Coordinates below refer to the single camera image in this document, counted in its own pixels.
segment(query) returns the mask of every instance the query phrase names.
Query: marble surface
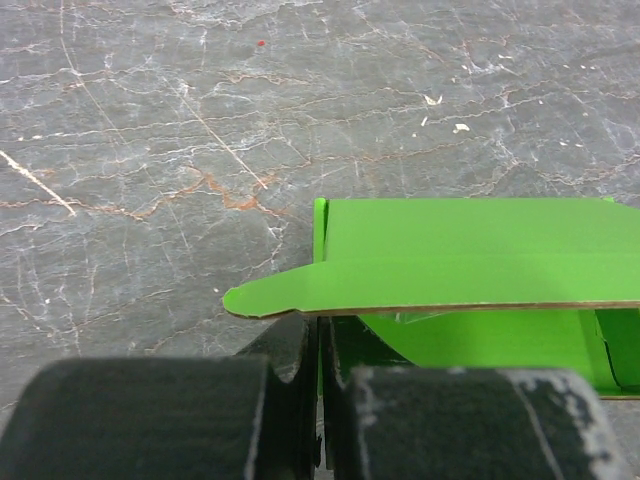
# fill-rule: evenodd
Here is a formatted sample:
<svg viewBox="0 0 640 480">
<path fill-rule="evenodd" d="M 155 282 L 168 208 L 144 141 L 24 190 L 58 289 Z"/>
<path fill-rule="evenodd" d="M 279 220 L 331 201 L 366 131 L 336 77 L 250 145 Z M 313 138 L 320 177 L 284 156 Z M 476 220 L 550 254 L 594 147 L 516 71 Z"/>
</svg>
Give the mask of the marble surface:
<svg viewBox="0 0 640 480">
<path fill-rule="evenodd" d="M 4 420 L 62 357 L 242 348 L 267 324 L 221 296 L 310 259 L 316 196 L 640 207 L 633 0 L 4 0 L 0 22 Z M 607 408 L 640 475 L 640 406 Z"/>
</svg>

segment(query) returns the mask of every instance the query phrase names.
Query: white debris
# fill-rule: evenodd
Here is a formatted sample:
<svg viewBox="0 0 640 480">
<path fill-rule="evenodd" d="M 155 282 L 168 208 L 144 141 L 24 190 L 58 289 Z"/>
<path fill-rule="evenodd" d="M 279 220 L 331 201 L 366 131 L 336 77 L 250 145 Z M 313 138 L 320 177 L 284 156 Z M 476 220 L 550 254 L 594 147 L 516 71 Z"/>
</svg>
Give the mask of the white debris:
<svg viewBox="0 0 640 480">
<path fill-rule="evenodd" d="M 464 123 L 456 123 L 456 128 L 453 131 L 453 133 L 458 133 L 458 132 L 470 132 L 471 129 L 469 128 L 468 125 L 464 124 Z"/>
<path fill-rule="evenodd" d="M 442 95 L 438 97 L 438 100 L 434 100 L 429 95 L 425 95 L 424 99 L 427 101 L 427 105 L 431 105 L 431 106 L 440 105 L 442 103 Z"/>
</svg>

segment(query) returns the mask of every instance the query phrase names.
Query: green cardboard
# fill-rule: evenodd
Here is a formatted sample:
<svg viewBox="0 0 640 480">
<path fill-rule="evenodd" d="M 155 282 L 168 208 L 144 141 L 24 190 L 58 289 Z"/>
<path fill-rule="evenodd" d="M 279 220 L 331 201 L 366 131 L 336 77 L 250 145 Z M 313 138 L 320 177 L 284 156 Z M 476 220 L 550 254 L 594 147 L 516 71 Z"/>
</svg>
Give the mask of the green cardboard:
<svg viewBox="0 0 640 480">
<path fill-rule="evenodd" d="M 314 263 L 232 289 L 227 310 L 356 313 L 418 365 L 562 366 L 603 395 L 639 392 L 640 211 L 583 198 L 314 210 Z"/>
</svg>

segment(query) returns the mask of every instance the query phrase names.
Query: cardboard edge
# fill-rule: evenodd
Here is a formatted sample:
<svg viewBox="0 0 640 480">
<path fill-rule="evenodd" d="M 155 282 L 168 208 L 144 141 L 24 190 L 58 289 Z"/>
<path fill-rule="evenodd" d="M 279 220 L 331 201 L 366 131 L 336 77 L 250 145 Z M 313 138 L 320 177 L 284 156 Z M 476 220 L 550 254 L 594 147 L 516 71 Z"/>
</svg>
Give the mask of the cardboard edge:
<svg viewBox="0 0 640 480">
<path fill-rule="evenodd" d="M 246 320 L 270 320 L 290 313 L 302 315 L 335 317 L 358 316 L 363 313 L 403 313 L 403 312 L 478 312 L 487 310 L 596 310 L 640 308 L 640 300 L 628 302 L 558 302 L 558 303 L 487 303 L 487 304 L 447 304 L 447 305 L 412 305 L 395 307 L 372 307 L 327 310 L 300 310 L 292 308 L 266 315 L 242 315 L 227 310 L 227 313 Z"/>
<path fill-rule="evenodd" d="M 596 319 L 616 383 L 623 391 L 640 394 L 640 310 L 599 309 Z"/>
<path fill-rule="evenodd" d="M 313 263 L 324 261 L 324 245 L 329 219 L 329 201 L 318 197 L 313 202 Z"/>
<path fill-rule="evenodd" d="M 612 400 L 618 400 L 618 401 L 629 401 L 629 400 L 633 400 L 633 401 L 638 401 L 640 400 L 640 395 L 599 395 L 601 400 L 607 400 L 607 401 L 612 401 Z"/>
</svg>

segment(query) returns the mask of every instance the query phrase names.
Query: cardboard flap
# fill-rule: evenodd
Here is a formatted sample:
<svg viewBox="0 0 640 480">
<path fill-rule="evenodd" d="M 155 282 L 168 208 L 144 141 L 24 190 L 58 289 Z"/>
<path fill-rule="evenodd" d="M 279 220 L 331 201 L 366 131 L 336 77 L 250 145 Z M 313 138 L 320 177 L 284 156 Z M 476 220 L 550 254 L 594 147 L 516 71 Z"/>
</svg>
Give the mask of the cardboard flap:
<svg viewBox="0 0 640 480">
<path fill-rule="evenodd" d="M 321 262 L 248 282 L 230 313 L 640 306 L 640 255 L 486 255 Z"/>
<path fill-rule="evenodd" d="M 640 210 L 602 199 L 320 199 L 314 263 L 232 314 L 640 306 Z"/>
</svg>

